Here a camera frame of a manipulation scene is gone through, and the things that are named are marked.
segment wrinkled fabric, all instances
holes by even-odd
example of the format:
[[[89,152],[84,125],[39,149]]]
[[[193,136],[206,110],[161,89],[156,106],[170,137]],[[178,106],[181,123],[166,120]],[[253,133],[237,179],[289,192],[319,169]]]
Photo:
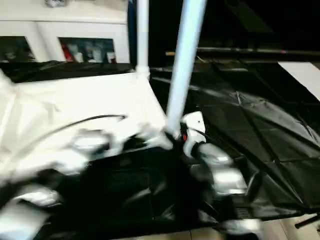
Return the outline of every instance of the wrinkled fabric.
[[[34,63],[29,75],[16,65],[0,66],[15,82],[32,81],[33,75],[56,79],[56,71],[59,78],[72,77],[69,63]],[[86,66],[78,64],[72,72],[81,77]],[[122,73],[113,67],[112,73]],[[90,68],[93,75],[108,74],[109,66]],[[150,72],[150,85],[166,110],[172,67]],[[184,113],[202,112],[207,142],[233,158],[248,184],[254,217],[270,220],[319,211],[319,109],[319,101],[278,64],[228,63],[195,65]],[[97,162],[74,179],[77,188],[70,188],[72,181],[61,186],[64,214],[55,216],[39,239],[87,239],[106,232],[111,239],[215,227],[230,206],[213,201],[210,188],[190,171],[201,174],[197,159],[159,149]]]
[[[171,72],[151,71],[166,109]],[[184,113],[201,111],[210,141],[236,162],[254,214],[262,219],[314,213],[320,207],[319,101],[278,64],[198,65]]]

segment white cabinet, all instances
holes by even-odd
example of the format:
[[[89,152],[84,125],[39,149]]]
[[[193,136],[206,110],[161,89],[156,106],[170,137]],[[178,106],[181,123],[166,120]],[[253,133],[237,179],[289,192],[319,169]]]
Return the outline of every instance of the white cabinet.
[[[37,22],[37,25],[52,60],[66,61],[66,55],[71,54],[74,57],[77,52],[81,54],[84,62],[91,58],[93,61],[101,59],[105,62],[110,53],[114,53],[115,62],[129,63],[128,32],[125,24],[44,21]],[[96,48],[96,54],[100,56],[94,56],[94,59],[88,56],[87,54],[92,55],[93,51],[88,48]]]
[[[51,60],[33,21],[0,21],[0,61]]]
[[[0,0],[0,61],[129,63],[128,1],[98,3]]]

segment white fabric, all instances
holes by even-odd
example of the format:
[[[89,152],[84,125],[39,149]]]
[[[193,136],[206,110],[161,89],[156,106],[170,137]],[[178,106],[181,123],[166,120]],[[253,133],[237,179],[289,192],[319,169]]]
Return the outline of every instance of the white fabric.
[[[162,130],[166,116],[147,78],[135,73],[12,84],[0,75],[0,170],[38,137],[69,123],[98,115],[126,115],[84,122],[41,142],[23,165],[43,161],[81,128],[104,129],[121,139],[146,124]]]

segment white panel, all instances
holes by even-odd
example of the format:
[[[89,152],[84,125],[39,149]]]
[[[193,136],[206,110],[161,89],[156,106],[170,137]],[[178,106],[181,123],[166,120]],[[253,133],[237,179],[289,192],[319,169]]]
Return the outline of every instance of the white panel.
[[[127,26],[124,24],[38,22],[38,28],[52,60],[65,61],[59,37],[113,39],[117,63],[129,63]]]
[[[279,62],[279,65],[320,101],[320,70],[316,66],[310,62]]]
[[[0,0],[0,20],[126,24],[127,6],[127,0],[68,0],[56,8],[44,0]]]
[[[0,21],[0,36],[25,36],[37,62],[50,60],[37,25],[32,21]]]

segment metal rod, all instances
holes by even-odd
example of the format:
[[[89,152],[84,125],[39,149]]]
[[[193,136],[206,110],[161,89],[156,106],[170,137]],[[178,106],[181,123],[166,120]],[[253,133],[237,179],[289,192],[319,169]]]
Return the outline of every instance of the metal rod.
[[[304,226],[306,226],[308,224],[312,224],[312,223],[314,223],[315,221],[318,221],[318,220],[320,220],[320,215],[317,214],[316,216],[310,217],[307,220],[304,220],[302,222],[296,223],[294,226],[295,226],[296,229],[299,229],[299,228],[302,228],[302,227],[304,227]]]
[[[167,107],[167,130],[179,134],[207,0],[184,0]]]
[[[149,0],[137,0],[137,66],[138,73],[149,73]]]

